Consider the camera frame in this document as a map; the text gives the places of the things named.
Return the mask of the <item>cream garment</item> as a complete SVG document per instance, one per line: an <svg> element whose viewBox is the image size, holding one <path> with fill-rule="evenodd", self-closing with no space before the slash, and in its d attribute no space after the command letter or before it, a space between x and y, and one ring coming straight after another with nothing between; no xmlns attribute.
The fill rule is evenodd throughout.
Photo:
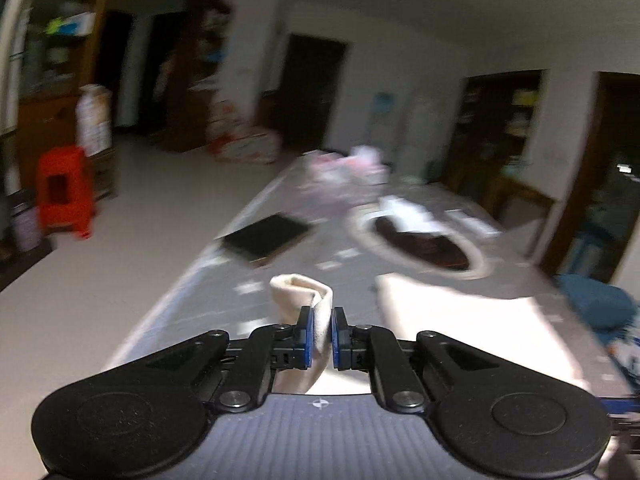
<svg viewBox="0 0 640 480"><path fill-rule="evenodd" d="M281 323L295 323L303 307L311 307L314 319L311 367L279 372L274 390L310 396L369 393L367 380L341 378L326 369L332 358L332 288L299 274L277 275L269 286ZM468 295L397 273L379 275L375 288L385 325L399 339L413 340L422 330L434 330L536 372L589 388L582 368L532 298Z"/></svg>

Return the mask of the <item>black smartphone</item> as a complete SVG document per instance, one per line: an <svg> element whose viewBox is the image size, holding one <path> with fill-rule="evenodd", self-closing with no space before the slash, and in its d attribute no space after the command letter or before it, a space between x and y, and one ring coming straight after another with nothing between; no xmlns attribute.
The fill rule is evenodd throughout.
<svg viewBox="0 0 640 480"><path fill-rule="evenodd" d="M312 224L285 214L272 214L221 237L221 247L254 266L276 258L312 231Z"/></svg>

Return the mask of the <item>round black induction cooktop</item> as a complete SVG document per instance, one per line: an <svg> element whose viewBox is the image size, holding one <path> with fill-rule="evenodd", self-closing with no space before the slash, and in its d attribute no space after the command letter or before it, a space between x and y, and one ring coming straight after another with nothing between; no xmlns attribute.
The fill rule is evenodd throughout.
<svg viewBox="0 0 640 480"><path fill-rule="evenodd" d="M484 252L458 232L448 228L435 234L400 232L396 221L387 219L375 205L352 208L345 226L370 252L419 273L479 280L492 272Z"/></svg>

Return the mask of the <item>loose white tissue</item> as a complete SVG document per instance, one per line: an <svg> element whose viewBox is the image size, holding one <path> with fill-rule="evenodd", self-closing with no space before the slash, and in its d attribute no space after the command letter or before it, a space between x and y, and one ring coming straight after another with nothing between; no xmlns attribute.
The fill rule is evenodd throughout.
<svg viewBox="0 0 640 480"><path fill-rule="evenodd" d="M393 221L398 232L433 234L444 228L423 206L395 195L386 195L378 200L383 216Z"/></svg>

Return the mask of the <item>white remote control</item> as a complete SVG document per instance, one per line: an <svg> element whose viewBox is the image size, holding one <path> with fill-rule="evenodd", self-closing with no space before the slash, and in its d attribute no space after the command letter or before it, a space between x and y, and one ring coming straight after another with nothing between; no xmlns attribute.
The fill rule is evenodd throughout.
<svg viewBox="0 0 640 480"><path fill-rule="evenodd" d="M502 234L502 232L496 229L491 224L470 216L462 209L448 209L445 214L455 222L460 223L465 229L474 233L480 238L496 238Z"/></svg>

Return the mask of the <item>pink tissue box with tissue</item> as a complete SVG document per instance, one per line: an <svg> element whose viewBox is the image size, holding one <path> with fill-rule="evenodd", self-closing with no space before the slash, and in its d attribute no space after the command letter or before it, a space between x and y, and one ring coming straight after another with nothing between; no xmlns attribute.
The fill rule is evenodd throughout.
<svg viewBox="0 0 640 480"><path fill-rule="evenodd" d="M390 176L390 168L383 164L380 150L370 145L354 146L344 165L349 180L361 185L382 185Z"/></svg>

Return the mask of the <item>dark wooden side table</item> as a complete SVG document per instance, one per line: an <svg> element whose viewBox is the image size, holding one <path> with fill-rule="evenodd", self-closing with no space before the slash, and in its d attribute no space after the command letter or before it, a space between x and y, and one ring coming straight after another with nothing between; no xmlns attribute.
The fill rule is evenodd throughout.
<svg viewBox="0 0 640 480"><path fill-rule="evenodd" d="M489 181L480 200L480 206L498 221L504 232L527 228L532 232L532 242L544 232L554 205L554 198L503 174Z"/></svg>

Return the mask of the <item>water dispenser with blue bottle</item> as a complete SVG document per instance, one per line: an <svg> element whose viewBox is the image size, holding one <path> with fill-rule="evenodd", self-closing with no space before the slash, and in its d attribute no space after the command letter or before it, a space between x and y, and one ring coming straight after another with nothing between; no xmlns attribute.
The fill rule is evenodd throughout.
<svg viewBox="0 0 640 480"><path fill-rule="evenodd" d="M380 159L387 165L393 162L395 119L396 96L393 92L376 92L370 107L364 143L376 148Z"/></svg>

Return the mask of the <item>strawberry print pet bed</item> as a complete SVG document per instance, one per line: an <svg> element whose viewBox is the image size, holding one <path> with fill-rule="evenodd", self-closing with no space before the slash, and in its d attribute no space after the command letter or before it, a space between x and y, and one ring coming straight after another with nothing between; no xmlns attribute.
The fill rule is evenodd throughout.
<svg viewBox="0 0 640 480"><path fill-rule="evenodd" d="M253 126L229 100L209 107L206 148L223 162L273 164L281 151L281 138L271 129Z"/></svg>

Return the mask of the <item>white refrigerator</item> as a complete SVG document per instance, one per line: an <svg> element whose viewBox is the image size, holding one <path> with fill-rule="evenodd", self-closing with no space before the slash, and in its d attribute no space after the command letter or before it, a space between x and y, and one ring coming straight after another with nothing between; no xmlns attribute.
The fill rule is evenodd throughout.
<svg viewBox="0 0 640 480"><path fill-rule="evenodd" d="M442 107L439 100L416 93L409 106L397 159L401 177L426 182L442 151Z"/></svg>

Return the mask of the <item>dark entrance door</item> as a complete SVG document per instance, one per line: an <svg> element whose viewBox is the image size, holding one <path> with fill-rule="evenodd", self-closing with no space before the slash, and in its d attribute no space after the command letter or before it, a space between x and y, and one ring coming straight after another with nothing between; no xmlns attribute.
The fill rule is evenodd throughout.
<svg viewBox="0 0 640 480"><path fill-rule="evenodd" d="M286 148L321 148L349 44L308 35L288 36L278 87L278 129Z"/></svg>

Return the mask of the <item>red plastic stool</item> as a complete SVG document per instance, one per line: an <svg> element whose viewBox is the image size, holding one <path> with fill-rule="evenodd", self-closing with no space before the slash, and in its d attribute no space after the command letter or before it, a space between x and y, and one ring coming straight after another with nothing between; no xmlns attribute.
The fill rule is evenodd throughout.
<svg viewBox="0 0 640 480"><path fill-rule="evenodd" d="M44 232L70 229L85 240L94 213L90 162L79 146L52 148L38 160L36 204Z"/></svg>

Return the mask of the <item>white paper bag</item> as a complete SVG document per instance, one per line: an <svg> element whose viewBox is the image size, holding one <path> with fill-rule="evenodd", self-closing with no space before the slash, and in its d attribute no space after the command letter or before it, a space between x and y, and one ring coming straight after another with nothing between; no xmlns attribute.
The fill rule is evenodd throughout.
<svg viewBox="0 0 640 480"><path fill-rule="evenodd" d="M76 105L77 144L88 157L112 147L111 92L98 84L80 88Z"/></svg>

